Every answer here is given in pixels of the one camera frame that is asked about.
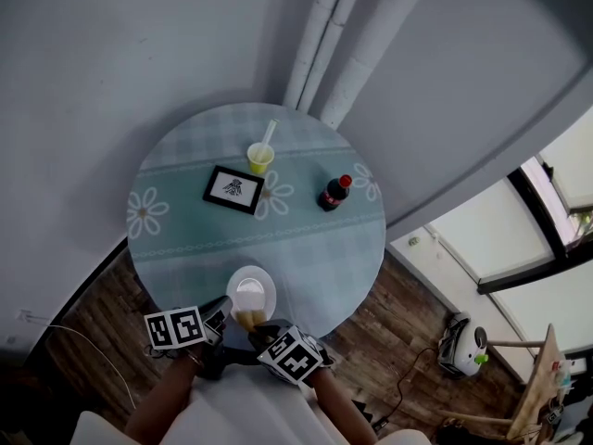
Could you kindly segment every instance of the daisy pattern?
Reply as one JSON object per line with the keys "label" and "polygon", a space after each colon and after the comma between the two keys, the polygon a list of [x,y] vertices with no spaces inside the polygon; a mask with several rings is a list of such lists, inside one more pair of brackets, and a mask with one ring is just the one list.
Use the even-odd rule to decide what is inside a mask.
{"label": "daisy pattern", "polygon": [[155,216],[161,216],[169,211],[169,203],[157,199],[157,189],[154,186],[148,188],[142,199],[133,191],[128,198],[128,237],[135,239],[144,229],[151,235],[160,233],[160,224]]}
{"label": "daisy pattern", "polygon": [[295,188],[290,184],[278,184],[278,172],[274,170],[268,172],[256,207],[256,219],[258,221],[265,219],[270,208],[282,216],[288,214],[288,205],[281,200],[281,197],[290,197],[294,192]]}
{"label": "daisy pattern", "polygon": [[367,199],[374,201],[378,196],[381,196],[381,190],[379,185],[373,180],[371,172],[362,163],[355,163],[354,170],[360,175],[360,177],[352,180],[352,186],[355,188],[367,188]]}

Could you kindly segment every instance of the yellow cup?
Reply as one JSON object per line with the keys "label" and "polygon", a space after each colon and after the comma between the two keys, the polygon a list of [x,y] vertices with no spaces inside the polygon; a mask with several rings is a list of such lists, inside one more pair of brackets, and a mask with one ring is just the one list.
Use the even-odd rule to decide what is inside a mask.
{"label": "yellow cup", "polygon": [[263,174],[268,170],[268,165],[274,160],[274,149],[266,146],[260,159],[256,159],[261,142],[253,144],[247,149],[247,158],[249,159],[249,168],[255,174]]}

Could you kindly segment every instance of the teal tablecloth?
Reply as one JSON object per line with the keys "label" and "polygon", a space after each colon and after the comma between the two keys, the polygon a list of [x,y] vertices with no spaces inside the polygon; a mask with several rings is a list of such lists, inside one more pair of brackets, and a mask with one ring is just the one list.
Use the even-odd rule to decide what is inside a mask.
{"label": "teal tablecloth", "polygon": [[[276,157],[255,216],[202,200],[215,165],[249,173],[246,149],[270,119]],[[350,174],[350,196],[324,212],[317,195]],[[274,316],[320,337],[366,297],[385,248],[379,187],[338,133],[289,108],[237,104],[182,123],[143,163],[128,204],[128,238],[142,282],[163,310],[223,295],[233,272],[265,269],[277,288]]]}

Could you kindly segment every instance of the wooden floor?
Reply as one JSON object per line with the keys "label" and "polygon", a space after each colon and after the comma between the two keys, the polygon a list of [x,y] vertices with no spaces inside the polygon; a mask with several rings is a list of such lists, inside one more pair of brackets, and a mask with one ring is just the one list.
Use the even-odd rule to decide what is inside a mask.
{"label": "wooden floor", "polygon": [[[124,251],[81,296],[62,319],[84,333],[115,363],[136,402],[158,382],[166,358],[143,354],[148,344],[143,315],[156,307],[135,280]],[[353,399],[367,404],[373,421],[388,414],[399,400],[397,382],[419,352],[435,348],[450,316],[447,309],[401,265],[385,254],[383,267],[368,298],[323,340],[336,359],[337,377]],[[132,405],[121,379],[81,337],[55,330],[28,364],[44,380],[69,385],[83,409],[103,415],[123,428]],[[401,386],[403,402],[381,436],[400,428],[417,428],[433,438],[442,418],[434,410],[511,417],[522,388],[495,358],[476,378],[447,378],[428,350]],[[474,432],[497,434],[492,426]]]}

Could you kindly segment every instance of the bottle label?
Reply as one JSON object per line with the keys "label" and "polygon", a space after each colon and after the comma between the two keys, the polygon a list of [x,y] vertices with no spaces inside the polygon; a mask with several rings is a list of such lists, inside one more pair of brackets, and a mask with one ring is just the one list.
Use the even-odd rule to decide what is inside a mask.
{"label": "bottle label", "polygon": [[327,202],[327,204],[330,204],[332,206],[338,206],[342,203],[342,201],[344,201],[344,199],[335,199],[334,197],[331,197],[330,194],[327,192],[327,188],[323,190],[322,196],[323,199]]}

